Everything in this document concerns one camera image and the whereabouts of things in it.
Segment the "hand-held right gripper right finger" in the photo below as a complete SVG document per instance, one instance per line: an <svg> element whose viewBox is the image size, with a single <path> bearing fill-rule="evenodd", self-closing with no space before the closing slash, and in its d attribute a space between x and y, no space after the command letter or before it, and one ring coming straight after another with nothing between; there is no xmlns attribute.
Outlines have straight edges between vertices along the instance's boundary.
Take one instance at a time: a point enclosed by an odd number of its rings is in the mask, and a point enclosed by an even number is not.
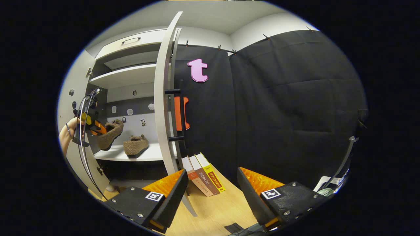
<svg viewBox="0 0 420 236"><path fill-rule="evenodd" d="M237 180L258 224L269 231L283 229L328 201L328 197L293 181L281 183L243 167Z"/></svg>

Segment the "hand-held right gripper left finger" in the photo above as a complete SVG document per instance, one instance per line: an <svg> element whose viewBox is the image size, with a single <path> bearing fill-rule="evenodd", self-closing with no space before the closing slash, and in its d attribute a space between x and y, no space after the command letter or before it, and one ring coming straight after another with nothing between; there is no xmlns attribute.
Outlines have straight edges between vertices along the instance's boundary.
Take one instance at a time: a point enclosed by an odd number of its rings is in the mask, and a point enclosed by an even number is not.
<svg viewBox="0 0 420 236"><path fill-rule="evenodd" d="M143 188L128 187L104 204L137 225L166 233L187 184L188 174L183 169Z"/></svg>

